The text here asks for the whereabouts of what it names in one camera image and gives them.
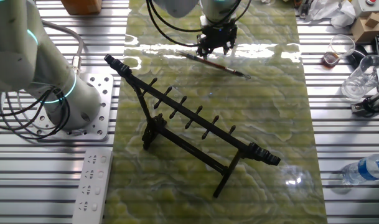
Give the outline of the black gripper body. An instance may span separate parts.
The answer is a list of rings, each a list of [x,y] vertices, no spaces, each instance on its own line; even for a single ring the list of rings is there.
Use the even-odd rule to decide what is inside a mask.
[[[207,36],[208,47],[223,47],[231,39],[235,39],[237,34],[236,24],[224,24],[221,27],[204,26],[202,34]]]

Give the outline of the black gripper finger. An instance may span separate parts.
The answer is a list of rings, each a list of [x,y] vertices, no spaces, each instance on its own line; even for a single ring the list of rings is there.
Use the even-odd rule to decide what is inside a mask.
[[[203,59],[207,59],[208,55],[210,54],[208,49],[207,36],[205,34],[197,35],[196,54],[197,56],[202,57]]]
[[[232,50],[235,46],[235,39],[228,40],[224,45],[223,45],[223,54],[227,55],[227,53]]]

